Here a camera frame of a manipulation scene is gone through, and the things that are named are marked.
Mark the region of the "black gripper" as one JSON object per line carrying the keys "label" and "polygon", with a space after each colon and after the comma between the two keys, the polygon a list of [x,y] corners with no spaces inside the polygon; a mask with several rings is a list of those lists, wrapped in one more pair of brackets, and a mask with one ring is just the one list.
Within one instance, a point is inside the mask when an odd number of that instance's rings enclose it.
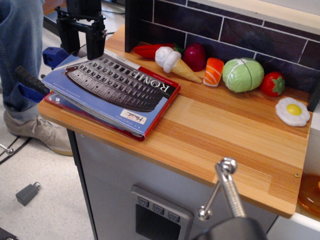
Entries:
{"label": "black gripper", "polygon": [[57,29],[62,48],[68,53],[80,49],[78,21],[92,21],[86,32],[87,59],[94,60],[104,53],[106,31],[100,0],[66,0],[66,6],[57,6]]}

